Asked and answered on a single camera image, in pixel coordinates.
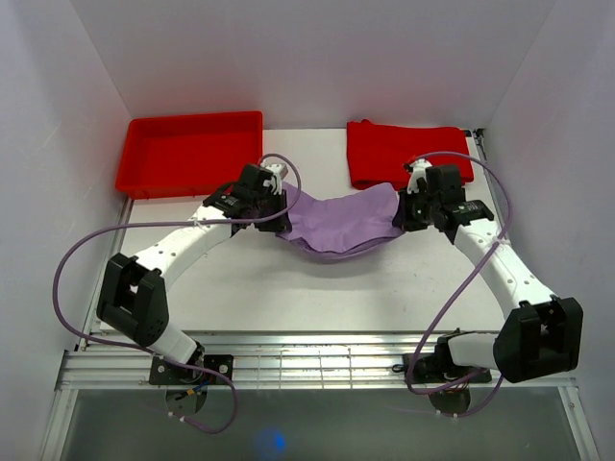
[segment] white table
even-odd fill
[[[478,157],[474,140],[472,156]],[[264,151],[289,157],[316,198],[344,196],[350,186],[345,130],[270,130]],[[469,199],[495,209],[483,172]],[[130,222],[187,219],[202,198],[137,201]],[[133,255],[169,229],[129,230],[122,253]],[[272,234],[243,230],[189,268],[169,292],[172,322],[188,331],[421,331],[472,270],[447,238],[429,229],[408,233],[371,254],[317,263]],[[478,278],[438,330],[496,330],[504,318]],[[111,329],[106,324],[101,329]]]

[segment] red basket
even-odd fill
[[[262,157],[262,113],[133,120],[115,188],[132,199],[207,195]]]

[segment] metal bracket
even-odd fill
[[[228,379],[233,380],[233,361],[232,355],[204,355],[203,367],[214,370]],[[181,386],[187,384],[198,384],[203,380],[202,376],[193,377],[186,374],[185,370],[172,367],[159,357],[152,358],[150,377],[148,382],[153,386]],[[222,379],[216,376],[208,378],[209,385],[224,384]]]

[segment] folded red cloth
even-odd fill
[[[403,128],[363,120],[348,122],[346,133],[350,180],[356,189],[381,182],[390,182],[396,189],[406,186],[408,174],[404,163],[422,154],[453,151],[470,155],[465,133],[459,128]],[[470,160],[443,155],[432,157],[429,162],[432,165],[454,163],[463,182],[474,180]]]

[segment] cable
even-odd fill
[[[489,259],[489,257],[491,257],[491,255],[494,254],[496,252],[496,250],[498,250],[498,247],[500,246],[500,240],[502,238],[504,238],[506,236],[506,234],[508,233],[508,230],[510,228],[510,223],[511,223],[511,220],[512,220],[512,204],[511,204],[511,201],[510,201],[510,196],[509,196],[508,192],[506,191],[506,189],[504,187],[504,184],[498,178],[498,175],[496,175],[495,172],[485,162],[483,162],[483,161],[481,161],[481,160],[479,160],[477,158],[472,158],[472,157],[467,156],[465,154],[461,154],[459,152],[450,152],[450,151],[431,152],[429,154],[424,154],[422,156],[419,156],[419,157],[415,158],[414,161],[416,161],[418,159],[421,159],[421,158],[431,158],[431,157],[443,156],[443,155],[454,156],[454,157],[461,157],[461,158],[464,158],[464,159],[468,159],[468,160],[473,161],[474,163],[480,165],[487,173],[489,173],[491,178],[493,178],[493,180],[498,184],[498,187],[502,190],[502,193],[504,195],[504,200],[506,201],[506,217],[504,218],[504,223],[502,225],[502,229],[500,230],[500,233],[498,233],[498,236],[497,236],[496,240],[491,245],[491,248],[480,259],[479,263],[476,265],[474,270],[459,285],[459,287],[455,290],[453,295],[451,295],[451,297],[444,303],[444,305],[442,306],[440,311],[437,313],[437,315],[435,316],[435,318],[433,319],[431,324],[427,327],[427,329],[423,333],[423,336],[421,337],[421,340],[418,342],[418,344],[416,346],[414,354],[412,355],[412,358],[410,359],[410,364],[408,366],[408,371],[406,373],[406,384],[407,384],[407,388],[409,389],[409,391],[412,394],[416,394],[416,395],[420,395],[420,396],[432,394],[434,392],[446,391],[447,389],[451,389],[452,387],[457,386],[458,384],[463,384],[465,382],[468,382],[474,376],[477,376],[477,375],[479,375],[481,373],[481,370],[477,370],[477,371],[474,371],[474,372],[470,373],[467,376],[461,377],[459,379],[456,379],[454,381],[448,382],[448,383],[443,384],[441,386],[437,386],[435,388],[430,388],[430,389],[414,389],[412,387],[412,372],[414,370],[416,362],[419,359],[419,354],[421,353],[421,350],[423,349],[423,347],[427,343],[427,341],[430,338],[430,336],[433,334],[433,331],[435,330],[437,325],[440,323],[440,321],[442,320],[444,315],[449,311],[449,309],[451,308],[453,303],[457,300],[459,295],[463,292],[463,290],[465,290],[468,287],[468,285],[472,282],[472,280],[474,280],[476,278],[476,276],[480,273],[480,271],[482,270],[484,265],[487,263],[487,260]],[[474,408],[472,408],[472,409],[470,409],[470,410],[468,410],[468,411],[466,411],[464,413],[460,413],[457,416],[458,417],[467,417],[467,416],[471,416],[471,415],[481,411],[482,408],[484,408],[495,397],[495,395],[498,392],[498,389],[500,389],[500,386],[502,385],[503,381],[504,381],[504,377],[500,376],[500,379],[498,380],[498,382],[494,386],[493,390],[491,391],[489,396],[487,396],[487,398],[484,401],[482,401],[480,404],[478,404]]]
[[[280,154],[267,154],[265,156],[262,157],[261,161],[265,160],[266,158],[279,158],[280,160],[284,161],[292,170],[293,174],[295,175],[295,178],[297,180],[297,190],[298,193],[295,195],[294,200],[292,201],[292,203],[287,206],[285,209],[283,209],[282,211],[279,211],[277,213],[272,214],[271,216],[265,216],[263,218],[254,218],[254,219],[210,219],[210,220],[203,220],[200,221],[199,223],[202,226],[206,226],[206,225],[213,225],[213,224],[259,224],[259,223],[265,223],[267,221],[271,221],[272,219],[276,219],[284,214],[286,214],[291,208],[293,208],[297,202],[299,201],[299,198],[301,196],[301,189],[302,189],[302,184],[301,184],[301,176],[299,175],[299,171],[297,170],[297,167],[294,165],[294,163],[292,161],[290,161],[288,158],[286,158],[285,156],[282,156]],[[147,349],[147,348],[142,348],[141,346],[138,346],[136,344],[131,344],[131,343],[124,343],[121,341],[111,341],[109,339],[103,339],[103,338],[99,338],[97,336],[93,336],[91,334],[87,334],[87,333],[83,333],[82,331],[79,331],[78,329],[74,328],[72,325],[70,325],[68,323],[68,321],[66,320],[66,318],[64,317],[64,315],[62,314],[62,309],[60,308],[60,277],[62,276],[62,271],[64,269],[64,266],[66,265],[66,262],[68,262],[68,259],[79,249],[81,248],[86,242],[88,242],[89,240],[98,237],[99,235],[103,235],[105,233],[109,233],[109,232],[113,232],[113,231],[122,231],[125,229],[141,229],[141,228],[186,228],[186,227],[190,227],[190,226],[194,226],[194,221],[169,221],[169,222],[152,222],[152,223],[129,223],[129,224],[118,224],[115,226],[108,226],[106,228],[102,228],[99,230],[95,230],[94,232],[86,235],[85,237],[83,237],[82,239],[80,239],[77,243],[75,243],[72,247],[70,247],[68,249],[68,251],[66,252],[66,254],[61,258],[60,262],[58,263],[58,267],[56,269],[56,273],[54,275],[54,280],[53,280],[53,284],[52,284],[52,294],[51,294],[51,298],[52,298],[52,303],[54,306],[54,312],[56,313],[56,317],[58,317],[58,320],[60,321],[61,325],[66,328],[68,331],[70,331],[71,333],[73,333],[76,336],[79,336],[80,338],[83,338],[87,341],[91,341],[94,343],[100,343],[100,344],[105,344],[107,346],[119,346],[122,348],[130,348],[130,349],[135,349],[137,351],[143,351],[143,352],[147,352],[150,354],[154,354],[153,351]],[[231,388],[231,391],[233,392],[233,413],[231,415],[231,417],[227,420],[226,423],[224,423],[221,427],[219,428],[210,428],[207,427],[205,425],[201,425],[199,423],[196,422],[192,422],[189,418],[184,418],[182,421],[186,421],[187,423],[194,425],[195,427],[199,428],[200,430],[202,430],[203,432],[206,432],[207,434],[218,434],[222,431],[224,431],[225,429],[227,429],[234,421],[236,414],[237,414],[237,409],[238,409],[238,399],[237,399],[237,391],[233,385],[233,382],[228,379],[226,376],[214,371],[214,370],[210,370],[208,368],[201,368],[201,367],[196,367],[193,365],[186,365],[184,363],[179,363],[176,362],[175,360],[172,360],[170,358],[164,357],[163,358],[167,363],[174,365],[176,367],[181,367],[181,368],[185,368],[187,370],[194,370],[197,372],[201,372],[201,373],[205,373],[208,375],[213,375],[216,377],[219,377],[220,379],[222,379],[226,384],[229,385],[229,387]]]

